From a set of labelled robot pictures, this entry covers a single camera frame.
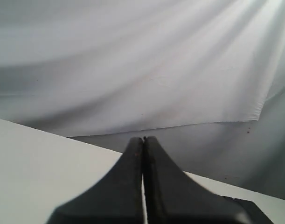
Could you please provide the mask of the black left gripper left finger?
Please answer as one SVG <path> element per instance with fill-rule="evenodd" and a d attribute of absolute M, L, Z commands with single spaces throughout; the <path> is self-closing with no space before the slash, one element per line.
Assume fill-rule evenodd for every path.
<path fill-rule="evenodd" d="M 84 193 L 57 207 L 49 224 L 142 224 L 143 140 L 131 138 L 110 171 Z"/>

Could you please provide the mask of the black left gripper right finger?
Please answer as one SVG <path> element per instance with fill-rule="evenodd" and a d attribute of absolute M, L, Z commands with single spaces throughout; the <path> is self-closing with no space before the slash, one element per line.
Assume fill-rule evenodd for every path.
<path fill-rule="evenodd" d="M 187 176 L 155 137 L 144 138 L 143 178 L 150 224 L 245 224 L 238 204 Z"/>

